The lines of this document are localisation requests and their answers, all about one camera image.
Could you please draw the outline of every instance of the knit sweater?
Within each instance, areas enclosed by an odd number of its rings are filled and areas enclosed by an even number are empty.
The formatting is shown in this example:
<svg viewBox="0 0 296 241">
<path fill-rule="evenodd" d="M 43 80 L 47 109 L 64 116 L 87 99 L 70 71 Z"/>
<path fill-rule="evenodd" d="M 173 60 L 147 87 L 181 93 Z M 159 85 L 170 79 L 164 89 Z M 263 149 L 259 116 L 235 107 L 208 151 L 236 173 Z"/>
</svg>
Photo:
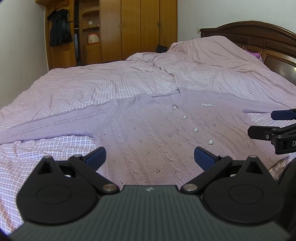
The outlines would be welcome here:
<svg viewBox="0 0 296 241">
<path fill-rule="evenodd" d="M 113 99 L 25 123 L 3 131 L 0 144 L 89 135 L 98 147 L 106 148 L 104 176 L 119 186 L 181 186 L 202 172 L 193 158 L 197 146 L 237 160 L 255 154 L 267 168 L 278 162 L 283 156 L 274 154 L 270 142 L 248 137 L 247 129 L 255 123 L 247 113 L 280 109 L 228 93 L 179 88 L 169 94 Z"/>
</svg>

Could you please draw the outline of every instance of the wooden shelf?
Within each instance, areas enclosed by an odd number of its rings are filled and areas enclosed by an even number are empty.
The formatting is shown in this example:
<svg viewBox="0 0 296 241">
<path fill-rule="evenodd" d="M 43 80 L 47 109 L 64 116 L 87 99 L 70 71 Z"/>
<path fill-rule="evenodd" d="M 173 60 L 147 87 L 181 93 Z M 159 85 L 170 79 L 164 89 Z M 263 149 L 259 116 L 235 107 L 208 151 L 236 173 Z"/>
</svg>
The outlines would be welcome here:
<svg viewBox="0 0 296 241">
<path fill-rule="evenodd" d="M 90 16 L 90 15 L 97 15 L 97 14 L 99 14 L 99 12 L 100 12 L 99 10 L 91 10 L 91 11 L 87 11 L 87 12 L 83 13 L 82 16 L 85 17 L 85 16 Z"/>
<path fill-rule="evenodd" d="M 90 29 L 98 29 L 100 26 L 94 26 L 94 27 L 89 27 L 89 28 L 84 28 L 82 31 L 90 30 Z"/>
<path fill-rule="evenodd" d="M 50 5 L 52 3 L 58 2 L 60 0 L 36 0 L 36 3 L 42 5 L 42 6 L 47 6 Z"/>
<path fill-rule="evenodd" d="M 83 45 L 83 46 L 96 45 L 96 44 L 101 44 L 101 43 L 100 43 L 100 42 L 95 42 L 95 43 L 92 43 L 92 44 L 86 44 L 86 45 Z"/>
</svg>

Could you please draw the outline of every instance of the wooden wardrobe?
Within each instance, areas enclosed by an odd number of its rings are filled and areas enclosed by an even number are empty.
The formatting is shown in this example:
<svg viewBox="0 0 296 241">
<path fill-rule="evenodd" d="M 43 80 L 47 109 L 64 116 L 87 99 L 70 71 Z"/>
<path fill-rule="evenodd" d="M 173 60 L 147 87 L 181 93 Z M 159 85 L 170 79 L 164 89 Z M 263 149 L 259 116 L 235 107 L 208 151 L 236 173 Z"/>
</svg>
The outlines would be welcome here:
<svg viewBox="0 0 296 241">
<path fill-rule="evenodd" d="M 138 52 L 156 52 L 157 45 L 169 49 L 177 41 L 177 0 L 36 0 L 46 3 L 46 17 L 57 8 L 69 9 L 73 34 L 78 1 L 80 65 L 126 60 Z M 77 66 L 74 43 L 49 46 L 51 22 L 45 21 L 49 68 Z M 99 33 L 100 42 L 89 44 L 91 33 Z"/>
</svg>

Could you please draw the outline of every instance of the wardrobe door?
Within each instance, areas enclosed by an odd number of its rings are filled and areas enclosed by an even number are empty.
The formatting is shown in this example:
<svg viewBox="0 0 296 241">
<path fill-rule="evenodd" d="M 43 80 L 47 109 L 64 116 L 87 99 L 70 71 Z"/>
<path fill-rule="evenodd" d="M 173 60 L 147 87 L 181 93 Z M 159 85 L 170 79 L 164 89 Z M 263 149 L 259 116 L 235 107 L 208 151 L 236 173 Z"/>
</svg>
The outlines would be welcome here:
<svg viewBox="0 0 296 241">
<path fill-rule="evenodd" d="M 100 43 L 89 44 L 85 46 L 85 62 L 90 64 L 101 64 L 101 45 Z"/>
<path fill-rule="evenodd" d="M 160 0 L 160 45 L 177 42 L 177 0 Z"/>
<path fill-rule="evenodd" d="M 142 0 L 141 4 L 141 50 L 156 52 L 159 44 L 160 11 L 159 0 Z"/>
<path fill-rule="evenodd" d="M 100 43 L 102 62 L 122 60 L 121 0 L 100 0 Z"/>
<path fill-rule="evenodd" d="M 121 0 L 122 58 L 141 52 L 141 0 Z"/>
</svg>

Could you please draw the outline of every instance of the checkered bedsheet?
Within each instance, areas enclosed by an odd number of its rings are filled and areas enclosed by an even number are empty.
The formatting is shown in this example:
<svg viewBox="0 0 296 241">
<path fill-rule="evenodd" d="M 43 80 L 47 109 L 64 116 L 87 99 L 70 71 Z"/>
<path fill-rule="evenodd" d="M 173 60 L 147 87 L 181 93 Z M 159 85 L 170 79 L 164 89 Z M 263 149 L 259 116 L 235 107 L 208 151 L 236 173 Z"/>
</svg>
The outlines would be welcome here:
<svg viewBox="0 0 296 241">
<path fill-rule="evenodd" d="M 54 69 L 0 110 L 0 131 L 57 113 L 146 93 L 168 93 L 179 86 L 215 90 L 238 97 L 273 102 L 292 108 L 296 87 L 271 72 L 254 56 L 224 37 L 210 37 L 173 44 L 167 53 L 138 53 L 126 61 L 68 69 Z M 252 113 L 253 121 L 285 126 L 269 114 Z M 0 228 L 5 233 L 22 224 L 15 198 L 44 155 L 65 160 L 96 148 L 91 137 L 61 136 L 0 146 Z M 294 158 L 279 156 L 270 169 L 277 178 Z"/>
</svg>

